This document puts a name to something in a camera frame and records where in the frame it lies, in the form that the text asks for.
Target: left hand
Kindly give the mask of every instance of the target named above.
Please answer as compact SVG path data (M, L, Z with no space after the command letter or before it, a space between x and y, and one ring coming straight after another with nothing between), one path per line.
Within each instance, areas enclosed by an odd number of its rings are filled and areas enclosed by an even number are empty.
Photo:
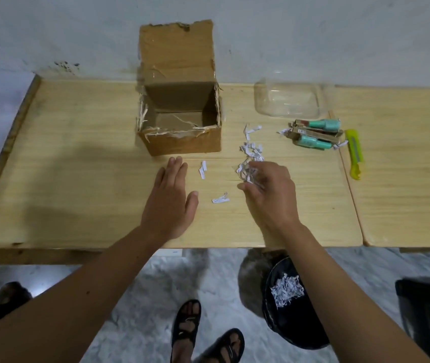
M180 237L193 222L198 207L198 192L186 197L185 178L188 164L183 158L169 158L160 168L141 217L141 228L163 244Z

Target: teal cylindrical object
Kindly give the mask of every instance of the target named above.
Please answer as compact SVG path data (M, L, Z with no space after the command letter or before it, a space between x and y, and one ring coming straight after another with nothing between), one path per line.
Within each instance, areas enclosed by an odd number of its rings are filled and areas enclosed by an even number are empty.
M326 131L338 131L340 122L338 119L319 119L317 121L309 121L308 127L321 129Z
M297 144L305 147L315 147L316 149L330 149L333 145L327 141L317 140L315 137L301 135Z

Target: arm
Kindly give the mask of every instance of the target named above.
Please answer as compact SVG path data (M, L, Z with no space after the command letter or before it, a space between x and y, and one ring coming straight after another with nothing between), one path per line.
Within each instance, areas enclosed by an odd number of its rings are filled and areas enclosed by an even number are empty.
M186 198L187 163L161 168L141 225L91 262L0 320L0 361L77 362L153 253L194 219L197 193Z
M301 224L287 168L251 162L263 190L239 188L255 203L265 226L283 241L334 352L345 362L425 362L426 354L353 282Z

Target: floor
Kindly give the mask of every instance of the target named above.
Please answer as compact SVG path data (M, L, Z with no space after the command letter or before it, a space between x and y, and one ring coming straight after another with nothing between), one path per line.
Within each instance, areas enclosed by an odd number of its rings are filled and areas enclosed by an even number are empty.
M0 75L0 148L31 80L30 74ZM430 254L396 249L333 248L331 256L400 326L394 282L430 280ZM0 287L18 280L36 296L76 266L0 266ZM184 257L153 257L129 286L86 352L82 362L169 360L171 327L179 306L198 298L203 307L194 356L232 327L242 330L242 361L337 361L331 347L296 348L273 333L261 317L260 276L267 268L258 250L186 250Z

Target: black trash bag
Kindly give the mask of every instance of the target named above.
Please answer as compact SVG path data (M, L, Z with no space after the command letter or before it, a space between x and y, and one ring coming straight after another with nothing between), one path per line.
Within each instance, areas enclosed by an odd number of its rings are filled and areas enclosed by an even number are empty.
M290 304L279 309L275 306L271 287L284 274L288 277L298 275L289 256L278 261L262 281L262 311L267 325L299 348L314 350L326 347L328 336L305 291L302 297L293 298Z

